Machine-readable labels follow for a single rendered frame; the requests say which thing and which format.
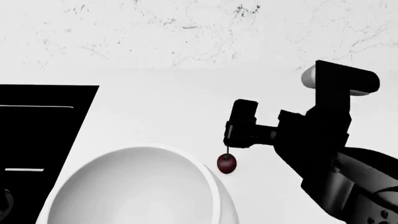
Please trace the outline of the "black cooktop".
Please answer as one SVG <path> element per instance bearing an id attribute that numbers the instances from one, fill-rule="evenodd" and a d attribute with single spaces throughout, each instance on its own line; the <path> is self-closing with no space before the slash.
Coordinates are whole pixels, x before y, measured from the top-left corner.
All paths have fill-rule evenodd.
<path id="1" fill-rule="evenodd" d="M 35 224 L 98 91 L 96 85 L 0 85 L 0 224 Z"/>

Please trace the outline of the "dark red cherry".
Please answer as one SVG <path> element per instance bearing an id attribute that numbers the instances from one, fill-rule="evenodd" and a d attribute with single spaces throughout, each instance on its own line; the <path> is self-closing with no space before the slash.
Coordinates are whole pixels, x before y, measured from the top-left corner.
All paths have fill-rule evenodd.
<path id="1" fill-rule="evenodd" d="M 226 147 L 226 152 L 217 158 L 216 162 L 218 170 L 223 174 L 230 174 L 237 168 L 237 160 L 235 156 L 230 153 L 229 147 Z"/>

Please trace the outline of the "white ceramic bowl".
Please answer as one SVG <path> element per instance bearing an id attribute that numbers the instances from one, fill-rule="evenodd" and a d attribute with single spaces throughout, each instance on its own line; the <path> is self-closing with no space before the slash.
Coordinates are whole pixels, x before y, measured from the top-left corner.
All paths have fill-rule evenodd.
<path id="1" fill-rule="evenodd" d="M 38 224 L 240 224 L 228 190 L 186 151 L 107 152 L 62 184 Z"/>

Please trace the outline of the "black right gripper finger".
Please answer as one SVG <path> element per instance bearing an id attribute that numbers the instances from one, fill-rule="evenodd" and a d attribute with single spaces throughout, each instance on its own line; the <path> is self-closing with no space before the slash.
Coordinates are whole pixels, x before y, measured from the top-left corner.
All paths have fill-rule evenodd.
<path id="1" fill-rule="evenodd" d="M 253 145 L 274 145 L 277 127 L 227 121 L 223 143 L 226 147 L 247 149 Z"/>
<path id="2" fill-rule="evenodd" d="M 257 119 L 255 117 L 258 102 L 251 100 L 238 99 L 233 103 L 230 121 L 240 121 L 255 124 Z"/>

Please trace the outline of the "black cooktop knob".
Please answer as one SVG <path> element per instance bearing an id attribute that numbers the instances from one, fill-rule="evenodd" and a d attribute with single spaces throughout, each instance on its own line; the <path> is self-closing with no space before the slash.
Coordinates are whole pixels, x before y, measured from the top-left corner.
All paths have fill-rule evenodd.
<path id="1" fill-rule="evenodd" d="M 0 194 L 0 221 L 5 219 L 12 211 L 14 206 L 14 197 L 9 190 L 4 190 Z"/>

